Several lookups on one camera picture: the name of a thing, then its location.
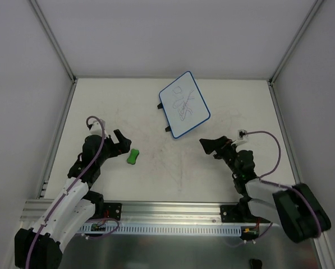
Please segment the green whiteboard eraser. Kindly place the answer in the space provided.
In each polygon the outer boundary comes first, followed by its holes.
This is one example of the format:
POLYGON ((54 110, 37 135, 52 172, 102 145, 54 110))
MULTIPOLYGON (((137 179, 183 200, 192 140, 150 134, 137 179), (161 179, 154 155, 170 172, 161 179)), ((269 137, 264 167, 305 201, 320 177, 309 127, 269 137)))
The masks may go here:
POLYGON ((131 165, 135 165, 139 154, 140 154, 140 151, 138 149, 131 149, 130 155, 126 160, 127 163, 131 165))

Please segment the blue framed whiteboard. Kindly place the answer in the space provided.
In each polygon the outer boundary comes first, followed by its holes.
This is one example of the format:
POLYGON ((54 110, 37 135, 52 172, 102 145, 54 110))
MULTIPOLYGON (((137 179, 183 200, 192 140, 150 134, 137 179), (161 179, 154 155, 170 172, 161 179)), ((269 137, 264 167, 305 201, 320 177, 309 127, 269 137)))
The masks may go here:
POLYGON ((190 71, 184 72, 159 92, 160 104, 164 110, 172 137, 178 139, 206 122, 210 110, 190 71))

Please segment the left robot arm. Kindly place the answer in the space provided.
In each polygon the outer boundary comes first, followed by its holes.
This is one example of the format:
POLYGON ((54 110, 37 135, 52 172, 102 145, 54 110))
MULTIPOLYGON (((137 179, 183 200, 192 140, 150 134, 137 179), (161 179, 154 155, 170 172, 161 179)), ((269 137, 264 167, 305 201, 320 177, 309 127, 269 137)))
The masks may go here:
POLYGON ((113 131, 117 142, 101 129, 90 132, 56 199, 30 228, 21 228, 16 233, 16 267, 58 268, 67 245, 80 227, 90 218, 103 216, 103 195, 91 188, 105 161, 128 153, 131 140, 119 129, 113 131))

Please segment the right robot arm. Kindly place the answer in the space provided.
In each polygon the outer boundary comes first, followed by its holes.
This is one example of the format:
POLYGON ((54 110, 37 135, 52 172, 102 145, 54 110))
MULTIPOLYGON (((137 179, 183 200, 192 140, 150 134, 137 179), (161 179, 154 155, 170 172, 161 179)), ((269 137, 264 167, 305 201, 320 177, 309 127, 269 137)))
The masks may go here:
POLYGON ((330 218, 307 184, 265 180, 255 172, 253 151, 238 150, 238 142, 226 136, 199 142, 207 155, 223 160, 231 170, 234 187, 242 195, 236 210, 244 221, 259 217, 277 224, 294 243, 319 238, 331 229, 330 218))

